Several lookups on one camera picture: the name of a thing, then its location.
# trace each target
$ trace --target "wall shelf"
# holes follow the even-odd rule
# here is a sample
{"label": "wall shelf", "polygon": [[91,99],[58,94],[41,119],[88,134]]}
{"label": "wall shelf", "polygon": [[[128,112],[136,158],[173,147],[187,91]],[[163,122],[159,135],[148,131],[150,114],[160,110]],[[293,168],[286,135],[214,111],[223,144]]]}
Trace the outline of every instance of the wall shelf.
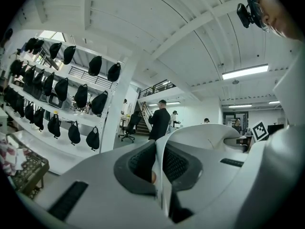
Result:
{"label": "wall shelf", "polygon": [[64,79],[64,78],[68,78],[68,82],[69,82],[69,86],[71,87],[74,87],[74,88],[78,88],[80,85],[84,85],[84,84],[87,84],[88,86],[88,92],[89,93],[93,93],[93,94],[101,94],[103,93],[104,91],[107,91],[108,92],[108,95],[111,94],[111,90],[109,88],[106,88],[106,87],[102,87],[100,85],[96,85],[96,84],[93,84],[93,83],[90,83],[88,81],[84,81],[83,79],[81,78],[78,78],[78,77],[75,77],[75,76],[72,76],[70,74],[67,74],[67,73],[63,73],[61,71],[57,71],[53,68],[48,68],[48,67],[45,67],[39,63],[35,63],[35,62],[32,62],[32,61],[28,61],[20,56],[17,57],[17,59],[19,59],[20,61],[23,61],[24,63],[27,63],[29,62],[29,65],[31,66],[36,66],[36,71],[37,72],[40,72],[41,70],[44,70],[44,75],[46,77],[48,77],[50,74],[52,74],[54,72],[55,76],[54,76],[54,80],[55,81],[60,81],[61,79]]}
{"label": "wall shelf", "polygon": [[14,113],[14,110],[10,106],[5,106],[5,111],[19,124],[24,130],[43,141],[44,143],[58,149],[68,155],[77,156],[80,158],[87,158],[99,153],[95,152],[86,143],[86,136],[81,135],[81,141],[73,146],[68,138],[68,130],[61,128],[61,136],[58,139],[54,138],[54,135],[48,131],[48,121],[43,119],[44,130],[39,131],[35,124],[30,124],[28,119],[20,118],[19,113]]}
{"label": "wall shelf", "polygon": [[95,115],[84,114],[84,113],[76,112],[76,111],[74,112],[71,110],[66,111],[66,110],[61,110],[61,109],[55,108],[46,102],[37,100],[30,94],[24,92],[21,87],[16,86],[12,83],[10,83],[10,87],[13,88],[16,92],[18,92],[25,99],[29,100],[30,102],[34,102],[37,106],[42,107],[43,109],[49,111],[50,113],[54,113],[54,111],[57,111],[58,116],[60,118],[77,121],[79,124],[88,125],[88,126],[92,126],[92,127],[95,127],[101,121],[101,118],[99,118]]}

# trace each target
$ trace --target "balcony railing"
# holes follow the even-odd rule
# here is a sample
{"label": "balcony railing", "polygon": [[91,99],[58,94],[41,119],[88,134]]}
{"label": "balcony railing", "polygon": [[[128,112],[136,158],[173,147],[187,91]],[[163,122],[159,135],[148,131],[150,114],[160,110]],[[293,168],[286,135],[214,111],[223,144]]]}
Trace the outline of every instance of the balcony railing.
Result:
{"label": "balcony railing", "polygon": [[164,80],[156,85],[153,85],[145,90],[140,91],[138,99],[155,94],[155,93],[162,92],[167,89],[171,89],[173,87],[176,87],[176,86],[173,83],[171,83],[170,81]]}
{"label": "balcony railing", "polygon": [[85,70],[81,70],[76,67],[71,67],[69,74],[108,89],[110,89],[112,85],[112,82],[108,81],[107,79],[100,76],[89,75]]}

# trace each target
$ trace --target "man in black jacket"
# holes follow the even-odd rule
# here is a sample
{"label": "man in black jacket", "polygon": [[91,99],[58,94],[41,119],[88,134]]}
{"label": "man in black jacket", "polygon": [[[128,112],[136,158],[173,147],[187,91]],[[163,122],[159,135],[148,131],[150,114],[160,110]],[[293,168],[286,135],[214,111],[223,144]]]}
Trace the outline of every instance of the man in black jacket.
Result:
{"label": "man in black jacket", "polygon": [[149,140],[158,140],[166,134],[168,123],[171,119],[166,110],[166,101],[161,100],[158,103],[159,110],[156,110],[153,116],[149,117],[148,122],[152,125],[152,131],[149,134]]}

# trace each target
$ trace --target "staircase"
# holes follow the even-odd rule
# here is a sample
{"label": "staircase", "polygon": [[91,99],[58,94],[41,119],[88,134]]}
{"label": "staircase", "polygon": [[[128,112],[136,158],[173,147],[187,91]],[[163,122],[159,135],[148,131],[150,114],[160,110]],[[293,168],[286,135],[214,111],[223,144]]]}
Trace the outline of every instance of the staircase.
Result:
{"label": "staircase", "polygon": [[147,128],[147,125],[144,121],[144,117],[142,115],[142,112],[141,112],[141,108],[137,102],[135,108],[134,108],[135,111],[139,111],[141,113],[141,121],[138,123],[138,129],[137,129],[137,135],[146,135],[146,136],[149,136],[149,130]]}

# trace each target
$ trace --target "metal railing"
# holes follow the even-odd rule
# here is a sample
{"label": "metal railing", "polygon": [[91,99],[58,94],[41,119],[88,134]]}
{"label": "metal railing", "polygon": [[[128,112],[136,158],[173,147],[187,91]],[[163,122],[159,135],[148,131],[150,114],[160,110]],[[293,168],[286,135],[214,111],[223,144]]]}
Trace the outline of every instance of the metal railing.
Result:
{"label": "metal railing", "polygon": [[107,79],[100,76],[89,75],[88,72],[86,72],[85,70],[81,70],[76,67],[71,67],[69,74],[81,78],[84,81],[88,81],[90,83],[97,84],[108,89],[110,89],[112,85],[112,82],[108,81]]}
{"label": "metal railing", "polygon": [[170,81],[164,80],[156,85],[153,85],[145,90],[140,91],[138,99],[155,94],[155,93],[165,91],[167,89],[171,89],[173,87],[176,87],[176,86],[173,83],[171,83]]}
{"label": "metal railing", "polygon": [[142,106],[142,110],[141,110],[141,113],[143,115],[143,118],[147,118],[147,122],[148,122],[148,119],[150,116],[152,116],[152,114],[149,112],[149,109],[148,107],[146,106],[146,103],[143,102],[141,103],[141,106]]}

